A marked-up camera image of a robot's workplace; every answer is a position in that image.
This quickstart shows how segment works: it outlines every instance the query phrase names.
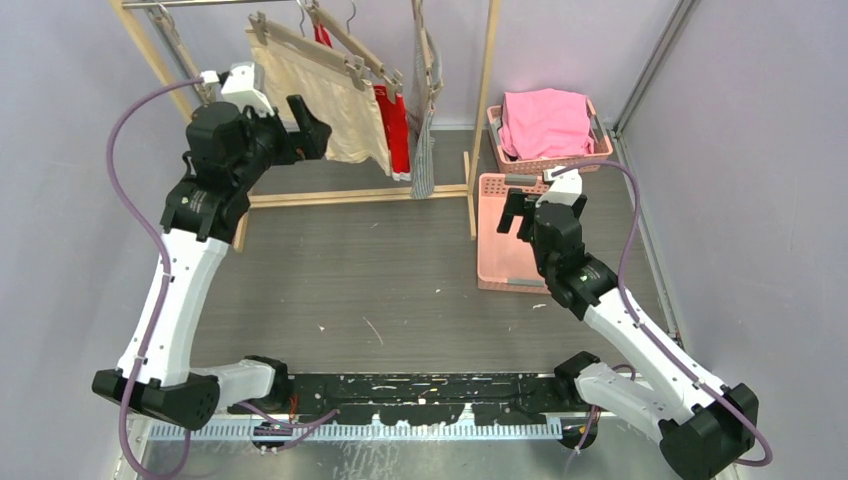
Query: wooden base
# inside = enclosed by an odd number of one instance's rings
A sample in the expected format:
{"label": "wooden base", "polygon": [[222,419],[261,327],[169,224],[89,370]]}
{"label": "wooden base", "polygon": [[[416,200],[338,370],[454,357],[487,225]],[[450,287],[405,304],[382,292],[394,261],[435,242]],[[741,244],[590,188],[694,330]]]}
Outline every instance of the wooden base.
{"label": "wooden base", "polygon": [[[462,153],[462,161],[465,165],[465,181],[467,182],[470,178],[469,171],[471,170],[470,162],[468,161],[468,152]],[[474,215],[474,189],[469,190],[468,184],[466,184],[465,191],[468,198],[468,224],[471,227],[471,241],[473,242],[477,240],[477,217]]]}
{"label": "wooden base", "polygon": [[[468,181],[470,174],[470,162],[468,152],[464,154],[465,178]],[[283,193],[276,195],[249,195],[250,209],[277,208],[277,207],[302,207],[309,205],[339,205],[347,203],[374,203],[374,202],[396,202],[402,200],[413,200],[411,187],[377,188],[368,190],[343,190],[335,192],[315,193]],[[468,221],[471,229],[471,240],[477,238],[477,221],[474,215],[474,194],[468,191],[468,183],[455,185],[437,185],[433,194],[422,200],[436,200],[440,198],[466,198],[468,202]],[[246,213],[239,222],[236,236],[233,239],[233,250],[241,253],[247,236],[247,219],[250,212]]]}

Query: pink cloth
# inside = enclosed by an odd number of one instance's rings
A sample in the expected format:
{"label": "pink cloth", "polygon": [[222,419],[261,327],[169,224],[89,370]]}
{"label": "pink cloth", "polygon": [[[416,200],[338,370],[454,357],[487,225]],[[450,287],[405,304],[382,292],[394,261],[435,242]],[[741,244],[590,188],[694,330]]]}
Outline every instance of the pink cloth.
{"label": "pink cloth", "polygon": [[501,144],[519,159],[572,157],[595,151],[586,96],[546,88],[505,93]]}

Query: wooden leg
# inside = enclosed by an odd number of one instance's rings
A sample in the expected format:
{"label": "wooden leg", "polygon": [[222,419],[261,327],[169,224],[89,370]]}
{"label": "wooden leg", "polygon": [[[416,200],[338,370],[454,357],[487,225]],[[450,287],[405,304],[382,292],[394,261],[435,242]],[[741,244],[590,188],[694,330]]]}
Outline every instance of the wooden leg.
{"label": "wooden leg", "polygon": [[[133,42],[135,42],[135,46],[138,47],[138,50],[141,52],[141,55],[147,60],[150,68],[153,69],[153,73],[156,74],[156,77],[159,78],[159,81],[162,82],[163,85],[169,85],[177,81],[177,78],[174,77],[174,74],[171,73],[171,70],[168,68],[168,64],[165,63],[165,60],[159,55],[159,52],[156,50],[153,42],[150,40],[150,37],[144,31],[144,28],[141,26],[141,23],[138,21],[138,17],[130,10],[125,10],[123,6],[121,6],[122,0],[109,0],[109,3],[112,5],[112,9],[115,10],[115,13],[118,15],[118,18],[121,20],[121,23],[126,28],[127,33],[132,37]],[[191,103],[188,101],[188,97],[180,90],[174,90],[171,92],[171,99],[177,106],[177,110],[180,111],[180,114],[185,119],[186,123],[191,121],[191,112],[194,109],[191,107]]]}
{"label": "wooden leg", "polygon": [[[471,173],[471,168],[468,162],[468,152],[463,152],[462,160],[465,164],[465,180],[468,181]],[[474,240],[477,240],[477,216],[474,214],[474,191],[468,190],[466,198],[468,199],[468,223],[471,227],[471,241],[473,242]]]}
{"label": "wooden leg", "polygon": [[233,237],[233,250],[235,250],[236,253],[244,251],[244,240],[247,238],[247,219],[249,217],[250,210],[242,215],[241,220],[239,220],[239,225],[236,227],[236,236]]}
{"label": "wooden leg", "polygon": [[477,182],[477,162],[480,159],[480,141],[483,138],[483,117],[486,113],[486,98],[489,95],[489,76],[492,73],[492,56],[495,50],[495,34],[498,31],[498,16],[501,0],[489,0],[489,17],[486,21],[486,46],[483,49],[483,71],[480,73],[480,97],[477,100],[477,121],[474,128],[474,145],[471,149],[471,175],[468,177],[468,194],[474,194]]}
{"label": "wooden leg", "polygon": [[[463,198],[467,195],[465,189],[448,192],[435,192],[427,200],[436,200],[440,198]],[[347,196],[347,197],[308,197],[308,198],[286,198],[264,200],[263,197],[270,195],[260,195],[251,199],[251,208],[275,208],[275,207],[302,207],[307,205],[340,205],[344,203],[374,203],[374,202],[396,202],[402,200],[413,200],[409,194],[396,193],[390,195],[368,195],[368,196]]]}

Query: pink storage bin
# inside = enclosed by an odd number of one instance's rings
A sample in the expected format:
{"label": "pink storage bin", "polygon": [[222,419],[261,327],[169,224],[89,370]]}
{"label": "pink storage bin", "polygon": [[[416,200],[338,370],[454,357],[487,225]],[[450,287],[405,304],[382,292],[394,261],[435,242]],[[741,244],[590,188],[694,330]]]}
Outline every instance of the pink storage bin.
{"label": "pink storage bin", "polygon": [[536,272],[533,247],[518,238],[521,219],[512,222],[508,234],[497,232],[506,194],[510,188],[542,194],[548,186],[542,178],[530,175],[480,175],[477,212],[477,287],[504,292],[541,293],[550,295],[545,280]]}
{"label": "pink storage bin", "polygon": [[[501,128],[501,106],[496,105],[489,107],[486,114],[489,117],[489,139],[492,141],[492,150],[495,152],[495,157],[498,161],[498,171],[501,173],[518,173],[523,175],[541,175],[542,171],[548,168],[561,167],[571,165],[573,163],[585,162],[587,160],[606,160],[612,154],[612,142],[609,134],[598,118],[595,112],[595,106],[592,101],[586,99],[586,113],[589,114],[589,119],[592,122],[592,131],[590,134],[595,139],[595,153],[589,155],[578,155],[573,157],[559,158],[544,158],[537,160],[517,160],[511,161],[504,153],[501,147],[501,136],[498,132]],[[594,172],[600,167],[584,167],[580,169],[581,173]]]}

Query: beige shirt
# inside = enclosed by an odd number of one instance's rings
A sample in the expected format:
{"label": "beige shirt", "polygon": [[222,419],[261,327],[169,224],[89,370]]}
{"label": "beige shirt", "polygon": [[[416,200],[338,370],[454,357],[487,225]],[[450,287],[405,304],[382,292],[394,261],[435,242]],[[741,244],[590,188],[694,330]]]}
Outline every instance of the beige shirt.
{"label": "beige shirt", "polygon": [[262,45],[254,34],[247,36],[254,61],[265,69],[265,94],[283,120],[294,122],[286,97],[301,95],[312,114],[333,128],[328,159],[361,163],[373,158],[391,174],[383,119],[368,80],[363,80],[365,89],[358,90],[350,77],[309,60],[294,47],[272,39]]}

